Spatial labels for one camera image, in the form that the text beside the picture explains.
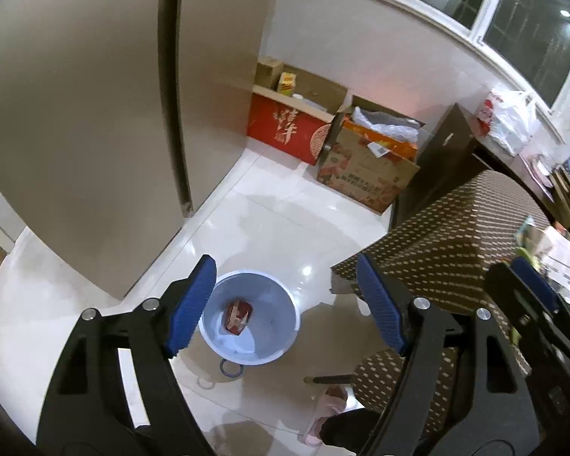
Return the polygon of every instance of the yellow package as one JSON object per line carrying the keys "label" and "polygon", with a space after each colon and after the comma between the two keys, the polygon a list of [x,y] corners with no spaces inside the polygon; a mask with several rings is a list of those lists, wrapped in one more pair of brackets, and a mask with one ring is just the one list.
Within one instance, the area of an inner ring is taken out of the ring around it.
{"label": "yellow package", "polygon": [[284,94],[286,96],[291,96],[293,90],[295,89],[295,73],[284,71],[281,73],[281,78],[279,79],[279,84],[277,86],[277,92]]}

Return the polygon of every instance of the paper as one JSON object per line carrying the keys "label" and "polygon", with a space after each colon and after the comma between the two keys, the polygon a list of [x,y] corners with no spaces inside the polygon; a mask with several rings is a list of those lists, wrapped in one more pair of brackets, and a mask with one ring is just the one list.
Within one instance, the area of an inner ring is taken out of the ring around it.
{"label": "paper", "polygon": [[548,284],[570,305],[570,241],[553,226],[545,230],[542,239],[549,242],[546,252],[541,254],[540,263]]}
{"label": "paper", "polygon": [[382,145],[378,144],[378,142],[370,142],[369,144],[367,144],[367,146],[369,147],[369,150],[371,150],[371,152],[376,157],[382,157],[385,154],[391,152],[390,149],[383,147]]}

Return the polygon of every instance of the refrigerator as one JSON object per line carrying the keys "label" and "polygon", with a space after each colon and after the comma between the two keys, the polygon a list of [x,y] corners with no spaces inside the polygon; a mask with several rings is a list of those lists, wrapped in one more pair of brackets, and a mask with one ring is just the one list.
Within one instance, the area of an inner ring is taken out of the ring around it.
{"label": "refrigerator", "polygon": [[245,146],[275,0],[0,0],[0,192],[122,298]]}

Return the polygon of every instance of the red gift box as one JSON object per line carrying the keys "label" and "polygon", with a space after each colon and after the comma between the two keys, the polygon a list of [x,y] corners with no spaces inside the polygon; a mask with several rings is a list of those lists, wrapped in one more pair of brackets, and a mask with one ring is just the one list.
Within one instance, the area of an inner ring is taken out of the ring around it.
{"label": "red gift box", "polygon": [[314,165],[347,90],[290,65],[284,65],[283,70],[295,73],[293,92],[306,100],[255,85],[247,135]]}
{"label": "red gift box", "polygon": [[333,120],[333,115],[325,115],[326,118],[315,118],[292,106],[253,94],[247,135],[314,165]]}

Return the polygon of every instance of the black pants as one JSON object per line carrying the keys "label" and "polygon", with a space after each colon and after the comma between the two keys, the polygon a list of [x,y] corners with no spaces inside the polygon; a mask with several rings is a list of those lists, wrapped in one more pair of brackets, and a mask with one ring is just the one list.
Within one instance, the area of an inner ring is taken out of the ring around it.
{"label": "black pants", "polygon": [[321,440],[327,446],[337,446],[358,453],[369,439],[369,434],[379,418],[380,413],[365,408],[332,416],[321,428]]}

